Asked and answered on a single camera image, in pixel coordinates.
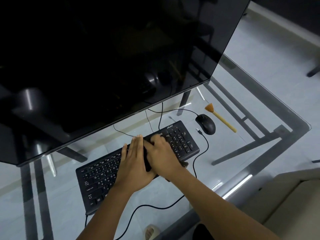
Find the keyboard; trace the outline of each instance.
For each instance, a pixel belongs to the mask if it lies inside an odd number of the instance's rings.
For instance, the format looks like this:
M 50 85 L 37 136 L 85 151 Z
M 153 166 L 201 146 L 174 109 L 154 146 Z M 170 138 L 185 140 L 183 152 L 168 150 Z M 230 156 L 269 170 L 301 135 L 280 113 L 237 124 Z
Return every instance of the keyboard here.
M 154 134 L 160 134 L 170 143 L 173 152 L 180 161 L 186 161 L 200 151 L 182 121 L 177 121 L 144 137 L 144 139 L 150 142 L 150 138 Z M 121 150 L 122 148 L 119 148 L 75 170 L 87 215 L 95 213 L 113 186 L 117 178 Z M 143 156 L 146 171 L 148 172 L 151 170 L 151 166 L 147 160 L 145 148 Z

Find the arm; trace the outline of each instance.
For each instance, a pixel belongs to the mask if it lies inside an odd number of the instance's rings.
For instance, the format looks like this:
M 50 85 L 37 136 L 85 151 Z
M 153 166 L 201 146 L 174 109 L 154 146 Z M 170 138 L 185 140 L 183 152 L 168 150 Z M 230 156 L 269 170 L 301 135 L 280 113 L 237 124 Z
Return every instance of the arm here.
M 279 239 L 183 168 L 163 137 L 154 135 L 151 141 L 154 145 L 144 145 L 152 169 L 181 190 L 214 239 Z
M 125 144 L 114 186 L 77 240 L 112 240 L 121 214 L 131 195 L 148 185 L 155 173 L 146 172 L 142 135 L 133 137 L 127 154 Z

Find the wooden brush handle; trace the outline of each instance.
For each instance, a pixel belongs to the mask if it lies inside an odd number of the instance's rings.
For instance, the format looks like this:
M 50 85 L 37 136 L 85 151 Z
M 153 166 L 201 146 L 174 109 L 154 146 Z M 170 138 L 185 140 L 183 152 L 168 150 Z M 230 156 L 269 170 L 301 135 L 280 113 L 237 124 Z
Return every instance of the wooden brush handle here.
M 221 117 L 220 114 L 218 114 L 217 112 L 213 111 L 212 112 L 219 120 L 221 120 L 221 122 L 223 124 L 225 124 L 227 127 L 230 128 L 230 130 L 232 130 L 234 133 L 237 133 L 237 129 L 234 128 L 232 125 L 230 125 L 223 117 Z

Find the glass tabletop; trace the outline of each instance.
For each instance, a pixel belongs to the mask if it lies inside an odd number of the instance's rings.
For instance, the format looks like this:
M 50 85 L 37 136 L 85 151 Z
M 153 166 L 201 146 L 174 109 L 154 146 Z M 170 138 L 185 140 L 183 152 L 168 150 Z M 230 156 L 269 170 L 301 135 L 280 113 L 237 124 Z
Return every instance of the glass tabletop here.
M 197 114 L 206 114 L 216 124 L 216 133 L 205 135 L 209 149 L 197 159 L 195 170 L 198 179 L 222 197 L 248 175 L 258 174 L 310 129 L 252 77 L 248 74 L 245 77 L 244 71 L 230 69 L 226 64 L 230 65 L 230 60 L 224 56 L 210 83 L 192 89 L 184 106 Z M 178 108 L 181 99 L 182 94 L 163 102 L 163 110 Z M 205 110 L 208 103 L 212 103 L 214 110 L 237 129 L 236 133 Z M 160 112 L 161 104 L 151 109 Z M 159 119 L 159 113 L 146 110 L 114 127 L 129 135 L 147 136 L 181 120 L 200 153 L 206 150 L 206 141 L 196 131 L 200 127 L 194 113 L 183 111 L 177 115 L 177 111 L 172 111 L 163 114 L 160 124 Z M 22 168 L 1 164 L 0 234 L 3 239 L 75 239 L 80 234 L 86 216 L 75 170 L 130 143 L 131 137 L 114 127 L 107 127 L 69 146 L 88 158 L 83 163 L 53 153 L 56 177 L 45 158 Z M 194 158 L 187 160 L 191 173 Z M 167 207 L 181 196 L 172 183 L 162 177 L 154 179 L 130 198 L 115 238 L 124 232 L 137 206 Z M 134 214 L 122 239 L 144 239 L 143 231 L 150 224 L 164 231 L 190 209 L 186 198 L 167 210 L 142 207 Z

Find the mouse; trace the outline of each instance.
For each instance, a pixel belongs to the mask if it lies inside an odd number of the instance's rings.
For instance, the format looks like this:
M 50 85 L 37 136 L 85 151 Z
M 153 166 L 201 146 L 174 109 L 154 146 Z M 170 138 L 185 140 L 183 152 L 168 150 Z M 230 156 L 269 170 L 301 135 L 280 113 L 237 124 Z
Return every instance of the mouse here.
M 205 114 L 199 114 L 195 120 L 201 126 L 203 132 L 207 135 L 213 135 L 216 132 L 216 125 L 209 116 Z

